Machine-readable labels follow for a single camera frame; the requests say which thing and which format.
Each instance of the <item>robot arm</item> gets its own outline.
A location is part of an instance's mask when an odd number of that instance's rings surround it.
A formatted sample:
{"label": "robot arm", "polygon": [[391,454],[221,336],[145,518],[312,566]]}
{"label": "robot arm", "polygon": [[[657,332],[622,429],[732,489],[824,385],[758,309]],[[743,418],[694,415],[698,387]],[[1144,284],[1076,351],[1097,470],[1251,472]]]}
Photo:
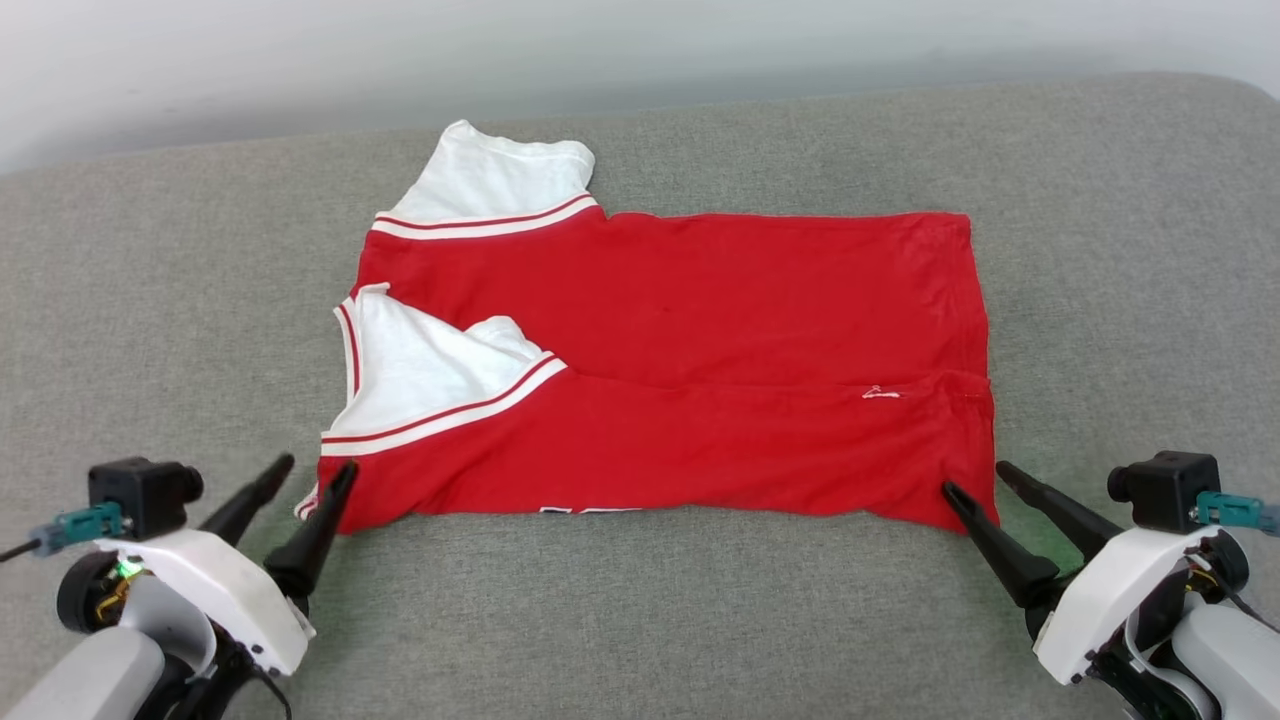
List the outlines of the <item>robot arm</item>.
{"label": "robot arm", "polygon": [[1134,503],[1129,530],[1009,462],[1000,478],[1084,555],[1062,574],[1028,552],[957,486],[943,495],[1014,602],[1032,650],[1062,684],[1096,678],[1142,719],[1280,717],[1280,634],[1236,594],[1248,580],[1239,543],[1201,524],[1197,501],[1221,496],[1212,456],[1161,452],[1112,473],[1116,500]]}
{"label": "robot arm", "polygon": [[[234,546],[292,466],[282,456],[200,529],[182,527],[182,503],[200,495],[189,468],[145,459],[95,468],[91,503],[123,520],[95,527],[119,537],[96,539],[102,551],[77,561],[58,593],[63,624],[88,637],[5,720],[216,720],[255,679],[288,716],[273,680],[297,670],[315,637],[307,597],[356,478],[353,464],[343,468],[317,511],[259,566]],[[95,529],[65,518],[33,533],[37,555]]]}

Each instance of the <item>white wall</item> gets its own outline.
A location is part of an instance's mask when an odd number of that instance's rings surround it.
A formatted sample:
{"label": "white wall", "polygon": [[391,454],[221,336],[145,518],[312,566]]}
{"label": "white wall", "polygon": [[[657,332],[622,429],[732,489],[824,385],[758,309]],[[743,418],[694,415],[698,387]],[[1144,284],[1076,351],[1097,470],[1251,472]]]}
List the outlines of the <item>white wall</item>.
{"label": "white wall", "polygon": [[1280,0],[4,0],[0,172],[457,117],[1132,69],[1280,95]]}

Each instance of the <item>green led light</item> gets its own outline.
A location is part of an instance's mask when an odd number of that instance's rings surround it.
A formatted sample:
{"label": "green led light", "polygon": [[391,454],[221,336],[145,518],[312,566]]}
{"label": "green led light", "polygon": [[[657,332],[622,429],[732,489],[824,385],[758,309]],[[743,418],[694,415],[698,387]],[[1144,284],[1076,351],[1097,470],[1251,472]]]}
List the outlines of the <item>green led light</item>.
{"label": "green led light", "polygon": [[142,571],[142,565],[137,562],[129,562],[128,560],[120,560],[115,564],[115,574],[122,578],[132,578]]}

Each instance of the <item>gray couch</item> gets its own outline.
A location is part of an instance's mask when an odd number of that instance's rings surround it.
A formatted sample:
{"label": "gray couch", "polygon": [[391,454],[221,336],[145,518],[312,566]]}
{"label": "gray couch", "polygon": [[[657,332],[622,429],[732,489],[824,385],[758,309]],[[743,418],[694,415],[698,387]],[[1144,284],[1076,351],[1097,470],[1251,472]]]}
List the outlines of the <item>gray couch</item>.
{"label": "gray couch", "polygon": [[[968,213],[998,452],[1126,523],[1117,464],[1213,452],[1280,500],[1280,105],[1172,74],[480,123],[579,138],[605,209]],[[164,150],[0,178],[0,536],[83,473],[180,459],[200,516],[343,402],[330,315],[430,131]],[[1006,491],[1006,527],[1076,559]],[[293,527],[280,500],[246,541]],[[1280,544],[1245,536],[1260,610]],[[0,710],[77,642],[72,553],[0,568]],[[296,717],[1115,717],[1057,687],[974,547],[869,515],[410,518],[339,541]],[[234,705],[282,716],[264,689]]]}

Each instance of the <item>cable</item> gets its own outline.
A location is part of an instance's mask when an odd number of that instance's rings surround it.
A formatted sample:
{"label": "cable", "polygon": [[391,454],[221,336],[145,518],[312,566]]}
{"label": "cable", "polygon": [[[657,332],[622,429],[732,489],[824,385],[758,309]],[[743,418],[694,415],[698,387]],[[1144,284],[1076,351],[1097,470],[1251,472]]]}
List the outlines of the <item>cable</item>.
{"label": "cable", "polygon": [[1219,589],[1221,589],[1226,594],[1226,598],[1230,600],[1233,605],[1240,609],[1240,612],[1244,612],[1249,618],[1253,618],[1258,623],[1262,623],[1267,628],[1271,628],[1271,632],[1280,633],[1280,629],[1276,629],[1275,625],[1267,623],[1266,618],[1258,614],[1258,611],[1254,610],[1253,606],[1251,606],[1248,602],[1244,602],[1244,600],[1240,597],[1240,593],[1235,592],[1235,588],[1228,584],[1226,580],[1224,580],[1222,577],[1217,573],[1217,570],[1215,570],[1212,566],[1204,568],[1202,565],[1201,568],[1204,570],[1206,575],[1211,577],[1213,582],[1217,583]]}
{"label": "cable", "polygon": [[262,671],[261,667],[255,667],[253,675],[259,680],[262,680],[262,684],[266,685],[266,689],[271,691],[271,694],[275,696],[275,700],[280,701],[280,705],[284,706],[284,720],[293,720],[293,708],[289,706],[289,698],[284,697],[284,693],[280,692],[280,688],[275,685],[275,682],[271,680],[271,676],[268,675],[265,671]]}
{"label": "cable", "polygon": [[27,541],[27,542],[19,544],[18,547],[14,547],[12,550],[6,550],[4,552],[0,552],[0,562],[6,562],[9,560],[13,560],[14,557],[18,557],[19,555],[22,555],[24,552],[31,552],[32,550],[36,550],[37,547],[40,547],[40,541],[38,539]]}

